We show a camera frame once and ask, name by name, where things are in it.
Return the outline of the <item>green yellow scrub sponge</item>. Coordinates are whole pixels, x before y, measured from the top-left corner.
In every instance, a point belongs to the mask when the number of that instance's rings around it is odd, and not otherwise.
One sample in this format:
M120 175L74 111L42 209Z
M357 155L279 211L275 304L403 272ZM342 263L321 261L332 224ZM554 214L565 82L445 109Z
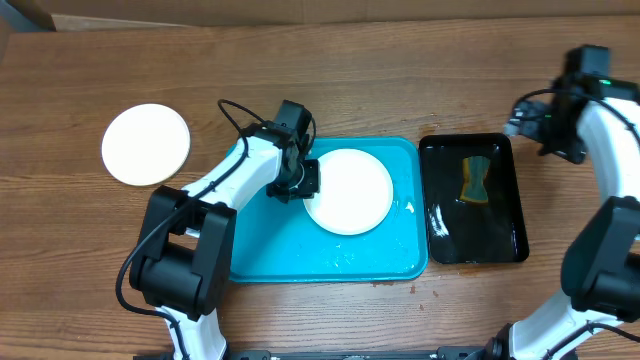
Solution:
M489 200L484 187L490 160L484 156L472 156L462 160L463 184L460 200L474 204L486 204Z

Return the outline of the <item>white plate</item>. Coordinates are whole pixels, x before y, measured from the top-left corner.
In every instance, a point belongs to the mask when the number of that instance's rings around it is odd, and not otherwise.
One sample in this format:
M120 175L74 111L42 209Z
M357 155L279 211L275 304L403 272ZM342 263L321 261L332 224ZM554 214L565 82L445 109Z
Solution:
M304 201L311 219L344 236L378 226L391 209L394 187L386 167L358 149L337 149L319 157L319 192Z
M118 181L149 186L176 174L190 148L190 130L183 117L168 106L147 103L114 118L104 133L101 157Z

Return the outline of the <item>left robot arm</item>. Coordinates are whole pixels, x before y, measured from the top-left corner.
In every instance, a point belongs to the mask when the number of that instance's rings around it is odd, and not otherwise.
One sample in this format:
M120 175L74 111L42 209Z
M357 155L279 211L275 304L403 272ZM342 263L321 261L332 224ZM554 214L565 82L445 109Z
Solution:
M120 305L159 317L174 349L170 359L222 359L227 343L216 308L230 275L238 213L260 191L287 204L319 191L319 163L308 154L316 122L285 100L272 121L257 117L217 167L178 190L151 195L136 247L115 284Z

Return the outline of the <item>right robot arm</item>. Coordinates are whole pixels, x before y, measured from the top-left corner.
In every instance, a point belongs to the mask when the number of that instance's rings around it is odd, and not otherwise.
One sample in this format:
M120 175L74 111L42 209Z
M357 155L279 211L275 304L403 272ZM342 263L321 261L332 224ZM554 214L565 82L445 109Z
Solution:
M532 315L505 325L475 359L572 359L602 331L637 342L621 329L639 319L639 87L609 74L610 51L583 45L565 55L546 88L513 105L504 132L539 144L540 155L571 163L589 158L601 206L568 248L561 287Z

